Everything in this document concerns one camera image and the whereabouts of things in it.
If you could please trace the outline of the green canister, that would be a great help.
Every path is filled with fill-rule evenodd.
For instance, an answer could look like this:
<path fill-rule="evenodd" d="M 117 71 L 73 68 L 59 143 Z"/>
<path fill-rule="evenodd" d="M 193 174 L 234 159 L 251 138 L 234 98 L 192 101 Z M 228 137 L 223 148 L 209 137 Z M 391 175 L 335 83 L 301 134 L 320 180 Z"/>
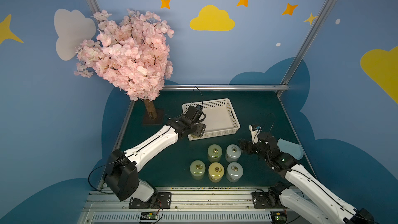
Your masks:
<path fill-rule="evenodd" d="M 201 160 L 195 160 L 190 164 L 190 174 L 193 179 L 203 179 L 206 172 L 206 165 Z"/>
<path fill-rule="evenodd" d="M 222 157 L 222 148 L 217 144 L 212 144 L 207 149 L 208 160 L 213 162 L 219 162 Z"/>

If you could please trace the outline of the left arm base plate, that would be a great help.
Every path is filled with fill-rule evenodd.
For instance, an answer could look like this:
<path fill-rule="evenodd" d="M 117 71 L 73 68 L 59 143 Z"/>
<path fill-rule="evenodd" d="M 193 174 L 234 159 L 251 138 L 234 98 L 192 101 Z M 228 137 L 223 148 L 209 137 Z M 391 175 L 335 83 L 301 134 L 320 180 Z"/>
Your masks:
<path fill-rule="evenodd" d="M 170 209 L 172 200 L 171 192 L 156 192 L 148 201 L 138 198 L 130 198 L 129 209 L 150 209 L 159 208 Z"/>

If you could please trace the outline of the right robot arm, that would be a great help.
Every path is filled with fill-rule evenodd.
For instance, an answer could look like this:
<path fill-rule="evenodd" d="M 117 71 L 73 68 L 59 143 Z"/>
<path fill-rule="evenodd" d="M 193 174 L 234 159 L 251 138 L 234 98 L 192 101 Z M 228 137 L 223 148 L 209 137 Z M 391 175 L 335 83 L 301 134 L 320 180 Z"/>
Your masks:
<path fill-rule="evenodd" d="M 280 151 L 276 138 L 267 132 L 254 135 L 258 141 L 239 141 L 242 152 L 258 155 L 269 168 L 298 188 L 306 198 L 296 194 L 288 185 L 278 182 L 267 192 L 271 206 L 283 206 L 312 224 L 373 224 L 373 215 L 357 209 L 339 198 L 314 178 L 294 156 Z"/>

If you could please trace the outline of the yellow canister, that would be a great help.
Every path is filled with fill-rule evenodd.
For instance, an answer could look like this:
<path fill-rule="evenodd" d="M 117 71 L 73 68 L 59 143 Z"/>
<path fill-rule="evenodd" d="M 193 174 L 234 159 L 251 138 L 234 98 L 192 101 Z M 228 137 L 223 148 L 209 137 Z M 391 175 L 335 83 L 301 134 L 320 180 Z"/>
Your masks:
<path fill-rule="evenodd" d="M 208 168 L 208 178 L 213 183 L 218 183 L 221 181 L 225 173 L 225 169 L 222 164 L 218 162 L 213 162 Z"/>

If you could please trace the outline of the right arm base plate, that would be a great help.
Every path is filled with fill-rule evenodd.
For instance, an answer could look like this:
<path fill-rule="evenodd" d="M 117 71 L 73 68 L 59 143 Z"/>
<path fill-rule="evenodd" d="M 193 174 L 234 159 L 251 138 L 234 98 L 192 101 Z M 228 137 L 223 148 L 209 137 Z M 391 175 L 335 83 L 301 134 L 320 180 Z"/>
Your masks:
<path fill-rule="evenodd" d="M 282 209 L 285 208 L 279 199 L 279 196 L 275 193 L 269 192 L 252 192 L 252 201 L 254 204 L 254 208 L 277 208 Z"/>

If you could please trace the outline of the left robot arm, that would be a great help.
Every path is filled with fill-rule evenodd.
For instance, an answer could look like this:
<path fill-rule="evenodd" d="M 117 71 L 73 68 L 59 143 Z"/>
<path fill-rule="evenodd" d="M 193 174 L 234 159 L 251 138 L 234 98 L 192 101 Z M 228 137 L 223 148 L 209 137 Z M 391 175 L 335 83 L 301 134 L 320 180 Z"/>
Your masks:
<path fill-rule="evenodd" d="M 138 177 L 142 168 L 167 147 L 190 134 L 202 137 L 206 125 L 192 122 L 185 116 L 168 121 L 157 133 L 142 143 L 121 151 L 116 149 L 108 158 L 104 182 L 120 201 L 129 197 L 148 201 L 154 195 L 154 188 Z"/>

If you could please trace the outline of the light blue canister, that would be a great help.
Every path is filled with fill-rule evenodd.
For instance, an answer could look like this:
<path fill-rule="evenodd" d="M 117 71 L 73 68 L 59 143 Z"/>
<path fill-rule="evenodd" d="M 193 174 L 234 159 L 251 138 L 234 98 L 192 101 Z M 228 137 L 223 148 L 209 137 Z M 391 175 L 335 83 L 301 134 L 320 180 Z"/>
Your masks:
<path fill-rule="evenodd" d="M 238 145 L 231 144 L 226 149 L 226 161 L 228 163 L 237 162 L 241 156 L 241 149 Z"/>

